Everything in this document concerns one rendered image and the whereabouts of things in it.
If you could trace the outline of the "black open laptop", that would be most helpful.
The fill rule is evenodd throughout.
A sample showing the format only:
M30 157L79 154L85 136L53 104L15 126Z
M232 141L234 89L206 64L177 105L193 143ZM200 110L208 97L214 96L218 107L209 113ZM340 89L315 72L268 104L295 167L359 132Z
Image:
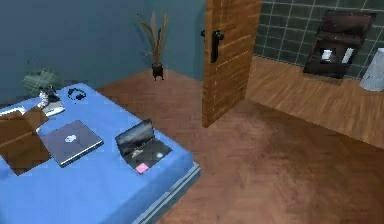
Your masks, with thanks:
M146 119L115 137L121 157L138 174L164 159L172 149L155 137L151 119Z

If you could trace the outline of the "wooden room door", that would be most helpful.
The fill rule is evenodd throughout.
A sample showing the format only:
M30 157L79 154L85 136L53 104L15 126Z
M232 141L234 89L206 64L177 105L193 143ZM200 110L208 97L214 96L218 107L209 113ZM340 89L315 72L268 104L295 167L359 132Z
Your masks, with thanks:
M207 128L245 98L262 0L206 0L202 126ZM212 32L224 39L211 62Z

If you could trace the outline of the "potted dry grass plant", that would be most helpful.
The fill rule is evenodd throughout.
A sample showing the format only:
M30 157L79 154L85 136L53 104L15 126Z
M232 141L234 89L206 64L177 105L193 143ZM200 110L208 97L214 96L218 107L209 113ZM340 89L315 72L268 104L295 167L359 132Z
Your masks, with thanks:
M166 30L168 28L168 18L166 10L163 10L162 25L160 28L156 25L156 12L153 11L150 22L141 15L137 14L136 19L141 25L146 37L148 38L151 49L144 52L146 56L150 56L152 59L152 76L154 80L158 77L164 79L164 68L162 65L162 56L164 51L164 43L166 38Z

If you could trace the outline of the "black headphones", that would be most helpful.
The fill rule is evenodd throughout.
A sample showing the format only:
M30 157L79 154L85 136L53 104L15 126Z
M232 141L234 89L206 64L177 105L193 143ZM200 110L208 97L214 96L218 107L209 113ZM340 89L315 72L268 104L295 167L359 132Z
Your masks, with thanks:
M70 88L68 90L67 96L69 99L71 99L73 101L81 101L82 99L84 99L87 96L87 94L82 89Z

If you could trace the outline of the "blue bed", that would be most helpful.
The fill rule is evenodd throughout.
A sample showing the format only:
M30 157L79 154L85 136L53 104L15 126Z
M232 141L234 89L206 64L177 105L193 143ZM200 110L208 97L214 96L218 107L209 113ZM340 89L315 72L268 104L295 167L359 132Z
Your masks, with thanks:
M171 152L138 173L121 158L115 137L141 120L86 84L74 87L85 98L60 89L65 111L39 134L80 120L104 144L64 168L49 159L19 176L0 158L0 224L155 224L200 177L199 164L157 131Z

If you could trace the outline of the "grey closed laptop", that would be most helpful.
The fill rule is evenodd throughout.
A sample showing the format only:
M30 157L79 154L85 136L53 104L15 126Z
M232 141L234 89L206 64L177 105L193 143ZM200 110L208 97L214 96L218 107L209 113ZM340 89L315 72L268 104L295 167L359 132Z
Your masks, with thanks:
M66 124L41 140L62 168L101 146L104 141L80 120Z

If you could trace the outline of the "brown cardboard box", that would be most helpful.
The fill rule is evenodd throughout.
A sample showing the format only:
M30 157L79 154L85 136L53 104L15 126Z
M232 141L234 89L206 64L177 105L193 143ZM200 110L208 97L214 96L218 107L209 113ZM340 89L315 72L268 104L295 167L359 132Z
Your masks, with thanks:
M17 176L51 158L37 133L47 121L37 106L24 113L15 108L0 115L0 156Z

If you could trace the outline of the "white round bin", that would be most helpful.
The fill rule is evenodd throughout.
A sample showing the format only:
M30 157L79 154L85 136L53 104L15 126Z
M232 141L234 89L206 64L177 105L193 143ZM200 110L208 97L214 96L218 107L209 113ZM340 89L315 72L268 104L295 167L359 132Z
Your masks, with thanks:
M368 91L384 91L384 48L378 48L360 86Z

